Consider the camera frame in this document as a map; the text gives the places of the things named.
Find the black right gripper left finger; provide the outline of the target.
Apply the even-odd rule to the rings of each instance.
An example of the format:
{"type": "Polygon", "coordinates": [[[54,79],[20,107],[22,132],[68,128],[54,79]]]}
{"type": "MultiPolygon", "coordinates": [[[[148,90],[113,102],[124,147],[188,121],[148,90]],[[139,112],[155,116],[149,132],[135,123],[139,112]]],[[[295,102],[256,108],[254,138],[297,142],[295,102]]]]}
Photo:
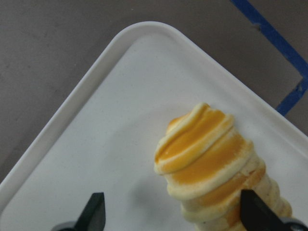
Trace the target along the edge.
{"type": "Polygon", "coordinates": [[[54,227],[55,231],[103,231],[106,224],[104,192],[91,195],[78,219],[54,227]]]}

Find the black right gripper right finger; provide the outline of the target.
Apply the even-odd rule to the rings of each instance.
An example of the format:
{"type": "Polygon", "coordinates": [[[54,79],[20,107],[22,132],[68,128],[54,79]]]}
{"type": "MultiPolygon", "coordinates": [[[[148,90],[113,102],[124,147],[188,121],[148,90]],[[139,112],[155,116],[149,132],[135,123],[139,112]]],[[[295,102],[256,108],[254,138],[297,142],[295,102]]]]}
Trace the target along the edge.
{"type": "Polygon", "coordinates": [[[240,220],[247,231],[306,231],[298,219],[277,216],[253,190],[242,190],[240,220]]]}

